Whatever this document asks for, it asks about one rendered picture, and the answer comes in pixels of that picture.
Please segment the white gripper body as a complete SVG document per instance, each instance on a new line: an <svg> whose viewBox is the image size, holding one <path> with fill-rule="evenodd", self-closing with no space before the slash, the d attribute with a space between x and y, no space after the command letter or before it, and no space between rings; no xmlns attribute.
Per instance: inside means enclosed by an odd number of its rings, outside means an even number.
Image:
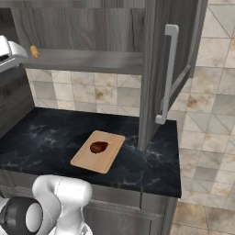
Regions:
<svg viewBox="0 0 235 235"><path fill-rule="evenodd" d="M0 36L0 73L18 66L27 58L28 54L24 48L5 36Z"/></svg>

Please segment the tan wooden rolling pin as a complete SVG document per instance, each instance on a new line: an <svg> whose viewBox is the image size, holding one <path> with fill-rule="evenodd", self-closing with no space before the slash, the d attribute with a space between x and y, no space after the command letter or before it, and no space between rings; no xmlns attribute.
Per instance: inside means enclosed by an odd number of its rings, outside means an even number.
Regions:
<svg viewBox="0 0 235 235"><path fill-rule="evenodd" d="M39 58L39 51L37 49L37 47L35 45L31 45L30 46L30 52L31 55L34 59L38 59Z"/></svg>

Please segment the dark grey tall cabinet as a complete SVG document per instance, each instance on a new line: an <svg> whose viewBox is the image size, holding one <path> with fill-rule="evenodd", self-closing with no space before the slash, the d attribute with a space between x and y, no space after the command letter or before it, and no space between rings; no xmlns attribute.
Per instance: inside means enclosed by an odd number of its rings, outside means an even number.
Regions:
<svg viewBox="0 0 235 235"><path fill-rule="evenodd" d="M0 73L0 138L35 107L23 67Z"/></svg>

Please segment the brown piece of meat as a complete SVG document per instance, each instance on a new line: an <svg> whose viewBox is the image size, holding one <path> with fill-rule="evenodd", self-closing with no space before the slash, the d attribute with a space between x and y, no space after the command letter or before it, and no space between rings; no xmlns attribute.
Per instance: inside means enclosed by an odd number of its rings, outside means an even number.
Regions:
<svg viewBox="0 0 235 235"><path fill-rule="evenodd" d="M92 153L98 154L98 153L104 151L109 144L110 144L110 142L105 142L105 141L93 142L90 146L90 151Z"/></svg>

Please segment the light wooden cutting board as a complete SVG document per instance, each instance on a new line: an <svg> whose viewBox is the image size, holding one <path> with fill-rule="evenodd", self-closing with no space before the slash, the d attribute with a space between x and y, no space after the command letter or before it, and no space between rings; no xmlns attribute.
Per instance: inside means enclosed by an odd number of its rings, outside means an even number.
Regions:
<svg viewBox="0 0 235 235"><path fill-rule="evenodd" d="M124 136L95 130L73 156L71 165L97 173L107 173L118 155L124 140ZM95 154L90 151L90 146L96 141L110 142L110 144L104 151Z"/></svg>

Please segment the grey wooden cabinet door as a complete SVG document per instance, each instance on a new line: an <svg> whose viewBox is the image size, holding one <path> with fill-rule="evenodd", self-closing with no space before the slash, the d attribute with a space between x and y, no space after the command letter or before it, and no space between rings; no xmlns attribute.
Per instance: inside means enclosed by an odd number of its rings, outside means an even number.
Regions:
<svg viewBox="0 0 235 235"><path fill-rule="evenodd" d="M196 67L208 0L146 0L138 149L144 151L161 126L171 37L165 25L179 27L168 111Z"/></svg>

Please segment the grey base cabinet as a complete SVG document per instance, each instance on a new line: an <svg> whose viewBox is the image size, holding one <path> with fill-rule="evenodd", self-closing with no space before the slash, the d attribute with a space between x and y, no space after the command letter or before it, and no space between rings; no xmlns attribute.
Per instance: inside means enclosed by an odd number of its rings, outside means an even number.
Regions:
<svg viewBox="0 0 235 235"><path fill-rule="evenodd" d="M33 197L38 175L0 169L4 197ZM178 198L103 185L91 185L93 195L83 209L94 235L170 235Z"/></svg>

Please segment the grey wooden wall cabinet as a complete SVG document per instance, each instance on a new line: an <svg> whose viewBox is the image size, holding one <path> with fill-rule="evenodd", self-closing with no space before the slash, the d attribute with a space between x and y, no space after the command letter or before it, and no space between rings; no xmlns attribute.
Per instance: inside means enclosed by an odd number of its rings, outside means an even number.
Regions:
<svg viewBox="0 0 235 235"><path fill-rule="evenodd" d="M0 0L28 69L142 73L145 0Z"/></svg>

